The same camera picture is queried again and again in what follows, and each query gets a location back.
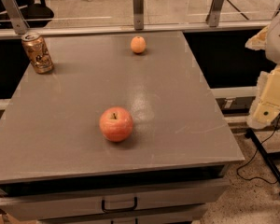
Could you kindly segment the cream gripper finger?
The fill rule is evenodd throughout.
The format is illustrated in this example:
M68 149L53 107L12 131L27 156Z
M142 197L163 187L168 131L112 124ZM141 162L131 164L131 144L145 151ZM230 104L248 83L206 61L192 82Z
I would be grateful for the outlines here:
M280 114L280 64L270 73L261 71L256 98L252 102L247 125L253 129L269 126Z
M251 38L249 38L245 43L245 47L252 50L265 50L268 29L269 27L265 26L256 35L253 35Z

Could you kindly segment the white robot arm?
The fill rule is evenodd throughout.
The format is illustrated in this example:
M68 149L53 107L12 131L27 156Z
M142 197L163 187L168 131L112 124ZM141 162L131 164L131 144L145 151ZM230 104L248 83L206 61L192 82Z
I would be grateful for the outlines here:
M260 72L256 98L246 121L250 128L263 129L280 114L280 12L268 26L249 38L245 46L253 50L263 49L266 58L276 64L270 73Z

